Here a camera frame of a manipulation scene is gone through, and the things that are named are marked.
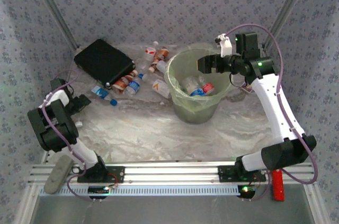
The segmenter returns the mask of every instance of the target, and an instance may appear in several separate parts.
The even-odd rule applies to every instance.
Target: marble surface
[[[118,48],[132,59],[142,55],[144,49],[142,45]],[[169,47],[172,55],[179,49],[182,47]],[[85,94],[92,101],[73,116],[75,122],[83,123],[79,138],[107,163],[237,157],[270,144],[271,129],[255,93],[230,88],[212,119],[192,125],[182,122],[172,102],[148,85],[142,85],[132,99],[112,94],[118,105],[111,106],[91,93],[96,81],[76,66],[73,68],[76,72],[70,78],[78,74],[72,84],[75,95]]]

